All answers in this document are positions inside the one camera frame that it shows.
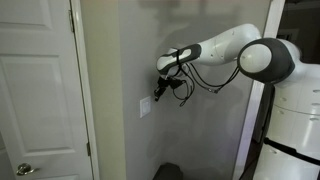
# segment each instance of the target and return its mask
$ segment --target door hinge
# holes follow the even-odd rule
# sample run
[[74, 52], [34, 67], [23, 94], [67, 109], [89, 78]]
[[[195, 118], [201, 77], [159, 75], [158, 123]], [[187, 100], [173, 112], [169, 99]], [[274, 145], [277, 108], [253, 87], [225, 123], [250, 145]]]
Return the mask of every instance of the door hinge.
[[88, 152], [88, 156], [91, 156], [91, 148], [90, 148], [89, 142], [87, 142], [87, 152]]
[[73, 20], [73, 15], [71, 10], [69, 10], [69, 21], [70, 21], [71, 32], [74, 33], [74, 20]]

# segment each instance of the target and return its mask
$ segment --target door frame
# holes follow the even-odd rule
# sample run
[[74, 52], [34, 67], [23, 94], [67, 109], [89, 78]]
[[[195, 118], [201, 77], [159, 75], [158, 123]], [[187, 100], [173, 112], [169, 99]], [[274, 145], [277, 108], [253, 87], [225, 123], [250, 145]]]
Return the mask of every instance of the door frame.
[[91, 166], [94, 180], [100, 180], [99, 176], [99, 163], [96, 145], [96, 135], [94, 129], [94, 119], [92, 111], [91, 92], [89, 84], [89, 74], [86, 58], [86, 47], [84, 41], [84, 32], [82, 24], [81, 4], [80, 0], [70, 0], [72, 17], [74, 23], [74, 34], [76, 41], [76, 49], [79, 63], [79, 74], [82, 88], [83, 105], [86, 117], [88, 139], [90, 142], [91, 151]]
[[[269, 12], [263, 37], [276, 38], [280, 26], [285, 0], [270, 0]], [[242, 128], [237, 159], [233, 170], [233, 180], [238, 180], [244, 171], [254, 125], [256, 123], [264, 84], [253, 81], [246, 117]]]

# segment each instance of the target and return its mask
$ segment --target switch plate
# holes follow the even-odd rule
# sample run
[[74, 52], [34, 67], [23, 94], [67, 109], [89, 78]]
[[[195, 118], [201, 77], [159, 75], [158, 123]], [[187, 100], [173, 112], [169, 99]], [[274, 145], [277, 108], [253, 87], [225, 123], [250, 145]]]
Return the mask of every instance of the switch plate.
[[151, 97], [146, 97], [140, 100], [140, 118], [149, 114], [151, 111]]

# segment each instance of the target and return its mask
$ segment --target door panel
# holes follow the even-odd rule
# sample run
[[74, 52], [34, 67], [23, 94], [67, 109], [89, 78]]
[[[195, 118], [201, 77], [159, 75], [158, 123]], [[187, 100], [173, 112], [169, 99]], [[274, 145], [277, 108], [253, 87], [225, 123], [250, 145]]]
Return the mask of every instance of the door panel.
[[0, 0], [0, 130], [17, 179], [92, 179], [67, 0]]

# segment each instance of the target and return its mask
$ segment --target door knob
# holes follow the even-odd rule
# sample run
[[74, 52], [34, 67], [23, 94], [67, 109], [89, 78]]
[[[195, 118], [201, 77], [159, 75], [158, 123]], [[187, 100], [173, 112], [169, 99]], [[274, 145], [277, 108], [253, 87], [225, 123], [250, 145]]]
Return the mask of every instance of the door knob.
[[22, 163], [18, 166], [17, 175], [24, 176], [24, 175], [28, 175], [30, 173], [33, 173], [34, 171], [36, 171], [36, 169], [31, 169], [30, 164]]

